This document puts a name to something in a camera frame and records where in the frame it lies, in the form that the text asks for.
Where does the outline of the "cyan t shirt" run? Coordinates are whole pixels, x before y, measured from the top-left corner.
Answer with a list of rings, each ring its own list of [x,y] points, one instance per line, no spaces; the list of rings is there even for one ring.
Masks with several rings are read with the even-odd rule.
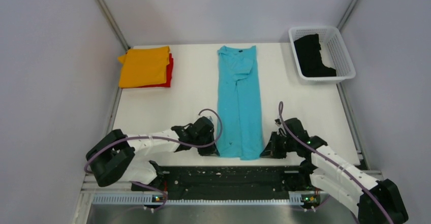
[[[217,142],[219,154],[243,161],[258,159],[264,143],[256,46],[222,46],[218,68],[217,112],[223,126]]]

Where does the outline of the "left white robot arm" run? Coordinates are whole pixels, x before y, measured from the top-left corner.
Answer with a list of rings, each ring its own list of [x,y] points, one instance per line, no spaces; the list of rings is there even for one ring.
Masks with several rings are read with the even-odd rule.
[[[118,181],[159,189],[163,184],[161,167],[149,157],[196,148],[200,154],[213,154],[220,136],[214,135],[211,117],[200,116],[194,123],[172,126],[149,135],[126,135],[112,130],[85,156],[86,173],[93,174],[99,187]]]

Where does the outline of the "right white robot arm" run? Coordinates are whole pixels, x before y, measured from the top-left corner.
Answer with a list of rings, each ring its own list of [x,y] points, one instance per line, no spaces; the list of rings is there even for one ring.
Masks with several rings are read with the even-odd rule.
[[[358,223],[406,223],[409,219],[397,185],[379,180],[339,156],[326,141],[309,136],[298,118],[275,120],[263,157],[286,158],[295,152],[303,161],[298,173],[282,182],[287,191],[322,190],[347,207]]]

